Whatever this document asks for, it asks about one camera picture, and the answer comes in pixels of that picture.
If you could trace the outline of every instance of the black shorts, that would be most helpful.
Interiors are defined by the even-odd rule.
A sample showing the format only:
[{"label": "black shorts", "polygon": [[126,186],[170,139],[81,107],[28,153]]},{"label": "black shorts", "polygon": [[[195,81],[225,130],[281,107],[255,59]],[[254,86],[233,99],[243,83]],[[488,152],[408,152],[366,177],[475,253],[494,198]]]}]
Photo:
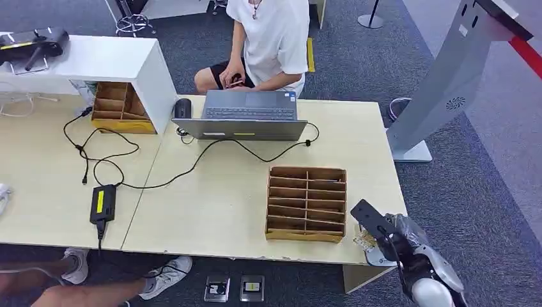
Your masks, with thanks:
[{"label": "black shorts", "polygon": [[[247,74],[247,69],[245,66],[245,59],[241,58],[241,62],[243,62],[243,67],[245,67],[245,86],[248,88],[255,87],[254,83],[252,82],[251,78]],[[229,61],[225,61],[216,65],[211,66],[211,73],[213,74],[213,77],[215,78],[215,82],[219,86],[219,90],[223,90],[224,87],[222,86],[222,83],[220,82],[220,74],[223,73],[223,71],[226,70],[226,67],[228,67]]]}]

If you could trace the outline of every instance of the wooden organizer box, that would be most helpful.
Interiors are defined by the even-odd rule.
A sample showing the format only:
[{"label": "wooden organizer box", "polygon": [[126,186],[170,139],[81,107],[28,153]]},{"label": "wooden organizer box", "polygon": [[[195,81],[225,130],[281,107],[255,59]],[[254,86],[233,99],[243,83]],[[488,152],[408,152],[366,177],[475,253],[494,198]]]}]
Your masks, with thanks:
[{"label": "wooden organizer box", "polygon": [[269,172],[267,239],[338,243],[345,236],[346,171],[275,166]]},{"label": "wooden organizer box", "polygon": [[120,133],[156,134],[130,83],[99,82],[91,121],[96,128]]}]

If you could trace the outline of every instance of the person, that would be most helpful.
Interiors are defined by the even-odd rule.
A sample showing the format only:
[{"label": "person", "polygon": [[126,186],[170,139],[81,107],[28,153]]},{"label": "person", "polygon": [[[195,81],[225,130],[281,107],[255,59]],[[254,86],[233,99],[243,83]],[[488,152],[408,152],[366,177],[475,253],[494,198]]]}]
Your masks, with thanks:
[{"label": "person", "polygon": [[[308,71],[308,1],[229,0],[226,13],[234,20],[230,59],[198,71],[197,91],[284,90],[299,96]],[[233,87],[236,81],[242,84]]]},{"label": "person", "polygon": [[[38,267],[55,278],[80,285],[88,275],[87,254],[88,250],[85,249],[68,248],[64,258],[58,261],[2,265],[0,270]],[[158,268],[150,271],[149,276],[156,276],[162,271],[162,274],[153,278],[98,286],[54,286],[46,289],[32,307],[117,307],[137,295],[149,300],[183,279],[191,268],[191,257],[180,256],[169,261],[163,270]],[[33,287],[42,287],[48,278],[44,272],[36,270],[0,274],[0,295],[8,296]]]}]

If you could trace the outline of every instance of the laptop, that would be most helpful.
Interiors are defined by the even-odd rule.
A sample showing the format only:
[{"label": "laptop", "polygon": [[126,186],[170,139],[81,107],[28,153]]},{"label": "laptop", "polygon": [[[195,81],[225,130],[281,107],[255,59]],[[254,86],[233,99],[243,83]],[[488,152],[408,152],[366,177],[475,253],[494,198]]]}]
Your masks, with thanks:
[{"label": "laptop", "polygon": [[201,119],[171,121],[196,139],[297,141],[307,121],[297,120],[294,92],[209,91]]},{"label": "laptop", "polygon": [[207,92],[201,118],[230,120],[297,120],[293,91]]}]

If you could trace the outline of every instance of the yellow floor marker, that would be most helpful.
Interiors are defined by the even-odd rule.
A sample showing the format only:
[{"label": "yellow floor marker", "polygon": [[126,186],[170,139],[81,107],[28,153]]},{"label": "yellow floor marker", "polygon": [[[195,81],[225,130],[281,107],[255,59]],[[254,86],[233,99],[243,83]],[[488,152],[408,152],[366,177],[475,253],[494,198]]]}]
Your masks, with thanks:
[{"label": "yellow floor marker", "polygon": [[309,72],[315,72],[314,70],[314,54],[313,54],[313,39],[309,37],[307,39],[307,57],[309,62]]}]

